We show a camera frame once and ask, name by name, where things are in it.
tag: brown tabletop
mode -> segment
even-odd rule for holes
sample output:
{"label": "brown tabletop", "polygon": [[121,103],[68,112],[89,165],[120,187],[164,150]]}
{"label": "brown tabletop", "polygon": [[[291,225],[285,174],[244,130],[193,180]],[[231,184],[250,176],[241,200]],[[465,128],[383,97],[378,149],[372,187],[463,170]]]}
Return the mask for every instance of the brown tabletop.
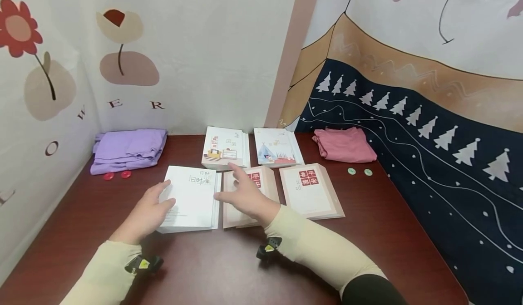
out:
{"label": "brown tabletop", "polygon": [[[320,157],[312,134],[296,134],[306,163],[327,168],[345,218],[320,225],[347,237],[381,267],[410,305],[466,305],[467,296],[378,162],[347,164]],[[0,288],[0,304],[57,305],[82,274],[97,247],[130,213],[168,165],[202,167],[204,136],[169,136],[156,167],[111,181],[89,174],[87,163],[40,234]],[[251,163],[257,163],[251,136]],[[347,168],[357,170],[356,175]],[[363,174],[370,168],[371,177]],[[276,180],[281,183],[278,170]],[[280,201],[285,204],[281,185]],[[139,277],[123,304],[339,304],[334,289],[284,258],[269,266],[256,258],[260,227],[154,233],[144,253],[165,263]]]}

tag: book cover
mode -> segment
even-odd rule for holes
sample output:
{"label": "book cover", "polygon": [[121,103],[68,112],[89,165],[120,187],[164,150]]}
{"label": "book cover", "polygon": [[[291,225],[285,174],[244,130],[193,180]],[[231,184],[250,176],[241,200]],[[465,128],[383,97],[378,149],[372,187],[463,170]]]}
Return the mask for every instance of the book cover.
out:
{"label": "book cover", "polygon": [[228,163],[251,166],[248,134],[238,129],[207,127],[202,164],[214,170],[227,170]]}
{"label": "book cover", "polygon": [[168,186],[159,201],[176,198],[176,204],[165,217],[158,232],[183,232],[216,229],[219,202],[213,197],[221,189],[221,174],[214,170],[169,166],[165,180]]}
{"label": "book cover", "polygon": [[288,167],[303,163],[294,133],[278,128],[256,128],[254,137],[259,164]]}
{"label": "book cover", "polygon": [[[254,182],[262,194],[272,199],[275,202],[280,202],[278,196],[278,189],[276,187],[276,180],[274,178],[274,172],[267,167],[253,167],[245,169],[245,173]],[[233,192],[236,190],[234,186],[235,178],[232,172],[226,172],[223,174],[223,191]],[[237,226],[243,228],[245,226],[257,226],[258,222],[255,219],[250,218],[238,211],[231,204],[224,203],[223,205],[223,228],[231,228]]]}
{"label": "book cover", "polygon": [[318,163],[280,169],[287,206],[310,219],[344,217],[325,167]]}

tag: round token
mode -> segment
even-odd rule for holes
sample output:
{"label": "round token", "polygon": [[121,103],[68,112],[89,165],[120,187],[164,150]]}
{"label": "round token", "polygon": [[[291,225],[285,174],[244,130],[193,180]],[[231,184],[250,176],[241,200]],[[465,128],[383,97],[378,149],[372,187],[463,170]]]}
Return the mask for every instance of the round token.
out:
{"label": "round token", "polygon": [[114,178],[114,172],[108,172],[108,173],[104,174],[104,180],[109,181],[113,178]]}
{"label": "round token", "polygon": [[125,170],[124,172],[122,172],[121,176],[122,178],[127,179],[131,177],[131,172],[129,170]]}

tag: purple cloth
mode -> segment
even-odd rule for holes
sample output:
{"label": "purple cloth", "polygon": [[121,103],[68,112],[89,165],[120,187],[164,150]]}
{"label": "purple cloth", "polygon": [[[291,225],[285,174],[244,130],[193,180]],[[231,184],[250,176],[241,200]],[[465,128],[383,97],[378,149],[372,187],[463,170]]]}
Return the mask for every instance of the purple cloth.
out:
{"label": "purple cloth", "polygon": [[152,167],[158,164],[166,140],[165,129],[99,133],[93,146],[95,161],[91,174]]}

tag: pink cloth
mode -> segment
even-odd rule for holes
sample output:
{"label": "pink cloth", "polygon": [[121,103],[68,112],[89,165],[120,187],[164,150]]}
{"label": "pink cloth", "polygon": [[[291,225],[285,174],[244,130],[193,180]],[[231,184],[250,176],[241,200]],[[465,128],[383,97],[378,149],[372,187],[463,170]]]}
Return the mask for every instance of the pink cloth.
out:
{"label": "pink cloth", "polygon": [[347,130],[316,129],[312,139],[318,144],[320,155],[327,160],[366,163],[378,158],[367,143],[364,131],[357,127]]}

